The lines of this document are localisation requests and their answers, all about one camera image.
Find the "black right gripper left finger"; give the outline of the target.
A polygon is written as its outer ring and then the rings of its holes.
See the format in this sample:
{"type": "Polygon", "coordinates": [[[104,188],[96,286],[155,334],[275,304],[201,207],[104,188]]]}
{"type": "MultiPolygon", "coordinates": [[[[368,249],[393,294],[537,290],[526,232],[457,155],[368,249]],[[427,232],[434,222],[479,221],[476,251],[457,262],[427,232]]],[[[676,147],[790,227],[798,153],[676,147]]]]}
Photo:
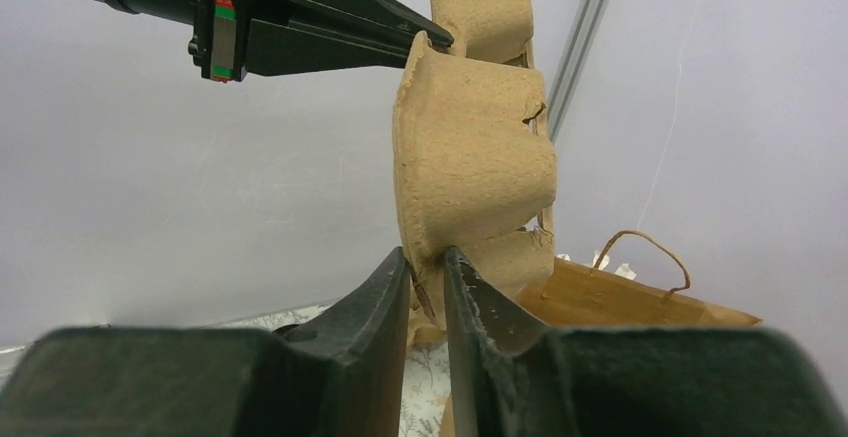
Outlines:
{"type": "Polygon", "coordinates": [[[315,318],[258,328],[75,327],[23,355],[5,436],[394,436],[410,266],[392,250],[315,318]]]}

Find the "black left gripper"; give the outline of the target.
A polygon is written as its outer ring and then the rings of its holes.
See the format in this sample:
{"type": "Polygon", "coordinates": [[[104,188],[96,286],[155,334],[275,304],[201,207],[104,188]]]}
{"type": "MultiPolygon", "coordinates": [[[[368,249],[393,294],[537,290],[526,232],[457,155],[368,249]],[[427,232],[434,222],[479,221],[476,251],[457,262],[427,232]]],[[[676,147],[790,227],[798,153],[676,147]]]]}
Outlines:
{"type": "Polygon", "coordinates": [[[253,19],[250,23],[257,0],[189,0],[193,35],[188,52],[201,76],[228,83],[242,81],[247,71],[273,77],[360,67],[402,68],[412,38],[420,31],[443,48],[454,43],[449,31],[397,0],[283,1],[333,23],[362,26],[368,35],[384,42],[300,22],[291,26],[253,19]]]}

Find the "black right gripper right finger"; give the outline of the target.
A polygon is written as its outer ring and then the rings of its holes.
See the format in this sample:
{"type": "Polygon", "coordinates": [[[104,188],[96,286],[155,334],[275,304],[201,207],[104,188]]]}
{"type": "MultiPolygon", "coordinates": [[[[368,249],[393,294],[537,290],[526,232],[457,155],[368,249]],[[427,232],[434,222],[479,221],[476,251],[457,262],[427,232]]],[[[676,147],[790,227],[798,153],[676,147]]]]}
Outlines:
{"type": "Polygon", "coordinates": [[[843,436],[817,368],[769,329],[551,326],[444,256],[459,436],[843,436]]]}

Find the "brown paper bag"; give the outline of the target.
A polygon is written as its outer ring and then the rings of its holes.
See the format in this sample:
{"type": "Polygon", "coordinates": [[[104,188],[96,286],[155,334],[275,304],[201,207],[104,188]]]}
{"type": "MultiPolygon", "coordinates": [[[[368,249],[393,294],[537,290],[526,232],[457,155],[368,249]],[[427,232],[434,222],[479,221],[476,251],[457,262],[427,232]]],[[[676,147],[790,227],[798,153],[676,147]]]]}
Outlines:
{"type": "Polygon", "coordinates": [[[457,247],[444,270],[448,436],[702,436],[715,374],[693,336],[761,322],[560,259],[517,299],[457,247]]]}

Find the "cardboard cup carrier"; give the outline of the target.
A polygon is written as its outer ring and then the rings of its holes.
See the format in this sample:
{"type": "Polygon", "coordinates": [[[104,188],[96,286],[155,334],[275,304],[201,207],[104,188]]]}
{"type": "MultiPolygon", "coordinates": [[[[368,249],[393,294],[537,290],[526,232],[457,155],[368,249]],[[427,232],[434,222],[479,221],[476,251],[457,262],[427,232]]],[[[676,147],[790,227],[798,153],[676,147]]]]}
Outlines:
{"type": "Polygon", "coordinates": [[[430,0],[453,36],[418,34],[393,111],[401,241],[416,283],[409,348],[445,336],[445,250],[456,246],[508,296],[555,260],[557,157],[535,68],[531,0],[430,0]]]}

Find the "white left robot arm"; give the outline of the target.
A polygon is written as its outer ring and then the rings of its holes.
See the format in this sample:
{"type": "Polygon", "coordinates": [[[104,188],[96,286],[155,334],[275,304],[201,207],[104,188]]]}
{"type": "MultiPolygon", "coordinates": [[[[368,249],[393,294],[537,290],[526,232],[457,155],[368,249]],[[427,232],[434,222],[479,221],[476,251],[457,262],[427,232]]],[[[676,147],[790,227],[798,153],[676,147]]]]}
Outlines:
{"type": "Polygon", "coordinates": [[[129,14],[189,24],[189,54],[204,78],[241,81],[360,67],[401,68],[425,33],[449,31],[397,0],[94,0],[129,14]]]}

